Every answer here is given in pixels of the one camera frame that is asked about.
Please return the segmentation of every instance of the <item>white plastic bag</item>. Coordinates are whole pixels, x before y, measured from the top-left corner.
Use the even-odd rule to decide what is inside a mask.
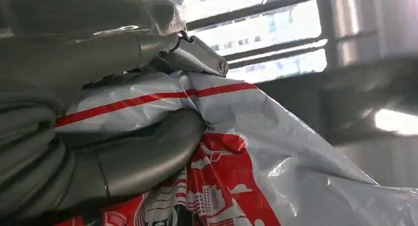
[[[418,226],[418,190],[380,187],[255,86],[222,77],[149,74],[94,91],[58,132],[125,132],[168,111],[208,124],[190,164],[104,225]],[[80,217],[61,224],[83,225]]]

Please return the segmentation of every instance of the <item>curved gray hose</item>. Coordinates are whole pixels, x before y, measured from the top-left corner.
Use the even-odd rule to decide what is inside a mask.
[[[192,110],[171,113],[151,134],[71,150],[56,138],[46,105],[0,97],[0,218],[147,190],[180,170],[205,130]]]

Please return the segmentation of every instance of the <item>metal bolt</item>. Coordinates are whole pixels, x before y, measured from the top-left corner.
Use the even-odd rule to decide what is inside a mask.
[[[229,65],[225,60],[220,60],[218,63],[218,72],[221,75],[226,75],[229,70]]]

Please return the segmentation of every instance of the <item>red printed graphic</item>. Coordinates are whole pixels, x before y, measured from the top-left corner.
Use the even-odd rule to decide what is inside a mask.
[[[81,215],[56,226],[141,226],[145,225],[143,203],[148,193],[143,193],[124,203],[104,208],[97,214]]]
[[[255,183],[244,139],[233,134],[205,134],[187,169],[149,199],[149,226],[280,225]]]

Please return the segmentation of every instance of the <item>plastic bag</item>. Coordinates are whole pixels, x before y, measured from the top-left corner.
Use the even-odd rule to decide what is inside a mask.
[[[3,4],[0,38],[47,36],[52,37],[50,42],[74,43],[126,32],[166,36],[186,27],[173,0],[5,0]]]
[[[91,92],[56,130],[125,132],[180,108],[197,110],[208,124],[183,171],[95,218],[59,225],[418,225],[417,189],[379,186],[248,83],[203,74],[140,76]]]

